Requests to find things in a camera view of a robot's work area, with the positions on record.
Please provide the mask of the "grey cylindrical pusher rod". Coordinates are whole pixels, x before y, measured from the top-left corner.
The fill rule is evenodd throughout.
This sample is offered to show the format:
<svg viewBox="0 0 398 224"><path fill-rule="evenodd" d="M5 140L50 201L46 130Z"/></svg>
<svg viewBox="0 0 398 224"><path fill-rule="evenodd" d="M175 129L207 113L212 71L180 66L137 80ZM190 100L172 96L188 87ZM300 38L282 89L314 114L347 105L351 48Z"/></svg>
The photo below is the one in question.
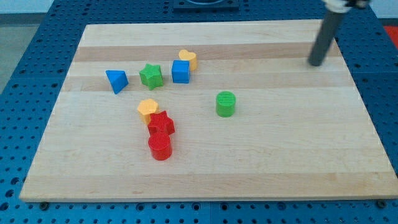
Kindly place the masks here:
<svg viewBox="0 0 398 224"><path fill-rule="evenodd" d="M344 16L345 13L326 11L317 38L308 56L307 61L310 65L318 67L323 63Z"/></svg>

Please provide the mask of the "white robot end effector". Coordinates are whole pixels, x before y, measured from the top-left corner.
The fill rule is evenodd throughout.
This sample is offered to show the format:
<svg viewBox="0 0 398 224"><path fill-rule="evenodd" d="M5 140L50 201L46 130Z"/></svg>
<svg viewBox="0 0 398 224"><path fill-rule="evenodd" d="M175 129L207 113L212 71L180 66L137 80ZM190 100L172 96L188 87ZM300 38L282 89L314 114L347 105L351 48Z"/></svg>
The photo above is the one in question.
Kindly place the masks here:
<svg viewBox="0 0 398 224"><path fill-rule="evenodd" d="M365 9L371 0L322 0L325 7L335 13L347 13L352 8Z"/></svg>

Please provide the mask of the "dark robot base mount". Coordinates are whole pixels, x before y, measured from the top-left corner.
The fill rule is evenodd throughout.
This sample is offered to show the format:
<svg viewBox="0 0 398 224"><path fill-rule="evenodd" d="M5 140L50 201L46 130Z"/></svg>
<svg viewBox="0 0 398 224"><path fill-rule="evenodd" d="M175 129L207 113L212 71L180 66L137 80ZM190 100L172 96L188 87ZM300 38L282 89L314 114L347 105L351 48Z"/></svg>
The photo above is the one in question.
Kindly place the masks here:
<svg viewBox="0 0 398 224"><path fill-rule="evenodd" d="M172 0L174 11L238 10L239 0Z"/></svg>

